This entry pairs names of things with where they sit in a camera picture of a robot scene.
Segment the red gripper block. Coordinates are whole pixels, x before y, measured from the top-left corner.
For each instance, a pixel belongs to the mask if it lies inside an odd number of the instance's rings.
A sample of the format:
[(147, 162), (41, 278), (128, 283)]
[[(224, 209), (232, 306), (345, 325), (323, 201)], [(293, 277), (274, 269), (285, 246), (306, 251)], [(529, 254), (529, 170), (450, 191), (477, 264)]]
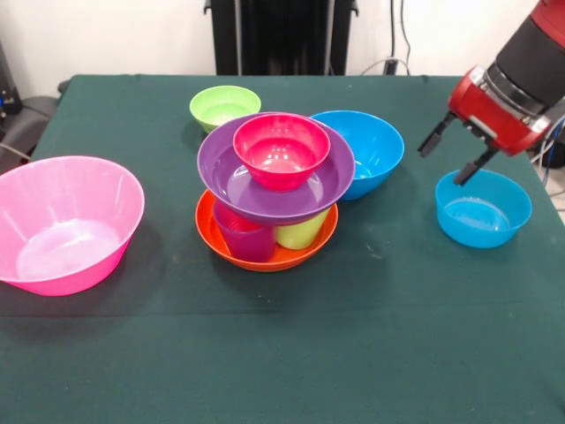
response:
[[(460, 79), (449, 97), (448, 109), (418, 147), (421, 157), (427, 157), (439, 145), (456, 116), (464, 126), (478, 128), (479, 137), (485, 137), (508, 156), (517, 155), (540, 141), (551, 124), (546, 116), (528, 117), (497, 97), (487, 84), (485, 70), (469, 70)], [(454, 184), (464, 186), (497, 154), (495, 148), (488, 148), (476, 160), (466, 163), (454, 177)]]

